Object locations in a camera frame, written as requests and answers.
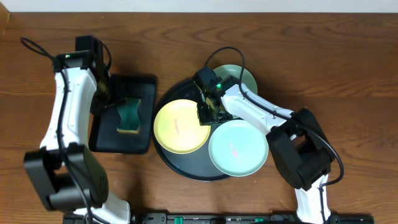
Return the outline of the green sponge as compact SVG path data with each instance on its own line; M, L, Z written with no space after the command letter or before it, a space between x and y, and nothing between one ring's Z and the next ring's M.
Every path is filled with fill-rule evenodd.
M121 121L117 126L119 133L138 134L140 130L140 117L138 109L141 104L141 99L127 98L126 103L117 107L118 114Z

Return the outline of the yellow plate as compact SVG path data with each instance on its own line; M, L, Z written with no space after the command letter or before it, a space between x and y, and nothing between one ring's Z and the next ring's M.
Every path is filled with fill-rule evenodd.
M207 141L211 133L209 125L200 125L197 102L173 100L159 110L154 120L157 142L175 154L189 154Z

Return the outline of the light green plate front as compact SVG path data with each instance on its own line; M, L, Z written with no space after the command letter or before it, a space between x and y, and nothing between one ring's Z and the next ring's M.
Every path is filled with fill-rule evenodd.
M269 145L265 135L247 121L232 120L215 129L208 150L218 170L229 176L244 177L265 164Z

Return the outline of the light green plate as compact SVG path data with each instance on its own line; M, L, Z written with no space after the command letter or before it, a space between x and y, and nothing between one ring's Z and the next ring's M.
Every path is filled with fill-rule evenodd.
M229 176L244 177L265 164L269 145L265 135L247 121L232 120L215 129L208 150L218 170Z
M231 64L215 68L213 70L214 73L222 79L222 82L216 85L215 90L224 90L226 93L228 89L235 86L235 90L238 91L241 69L241 66ZM243 71L243 84L253 93L257 94L257 83L253 75L246 69Z

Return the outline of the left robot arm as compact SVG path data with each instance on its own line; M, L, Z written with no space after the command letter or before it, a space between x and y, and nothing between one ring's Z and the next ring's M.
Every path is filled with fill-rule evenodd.
M56 84L47 132L24 169L42 205L70 222L131 223L130 204L110 192L104 168L89 149L90 115L111 106L111 62L107 46L92 35L78 36L73 52L51 55L34 41L22 45L49 58Z

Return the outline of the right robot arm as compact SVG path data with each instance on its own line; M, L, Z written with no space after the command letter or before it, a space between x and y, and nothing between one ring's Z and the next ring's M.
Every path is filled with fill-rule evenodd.
M221 78L208 66L193 81L201 92L200 124L222 124L238 117L265 135L282 178L295 189L297 217L304 223L329 223L326 187L331 163L340 161L308 109L294 112L253 93L234 76Z

